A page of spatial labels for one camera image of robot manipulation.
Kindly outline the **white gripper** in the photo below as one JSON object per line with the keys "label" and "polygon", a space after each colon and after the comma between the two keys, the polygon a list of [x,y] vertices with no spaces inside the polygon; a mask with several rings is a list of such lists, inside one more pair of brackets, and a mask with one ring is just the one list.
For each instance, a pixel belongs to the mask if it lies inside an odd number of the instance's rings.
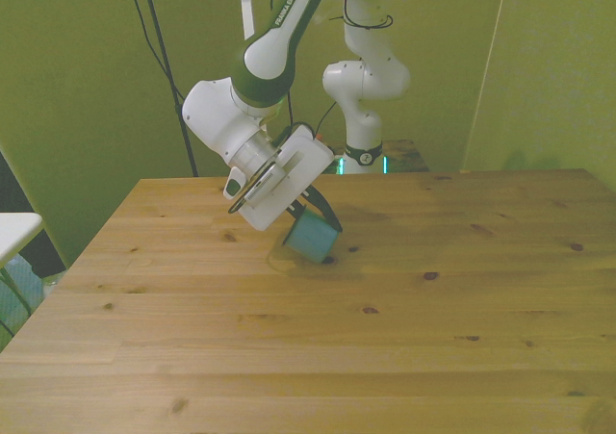
{"label": "white gripper", "polygon": [[339,233],[343,227],[326,198],[310,186],[334,160],[333,152],[317,140],[307,124],[299,124],[291,136],[259,170],[238,200],[239,213],[255,229],[266,230],[286,210],[299,220],[306,206],[315,206]]}

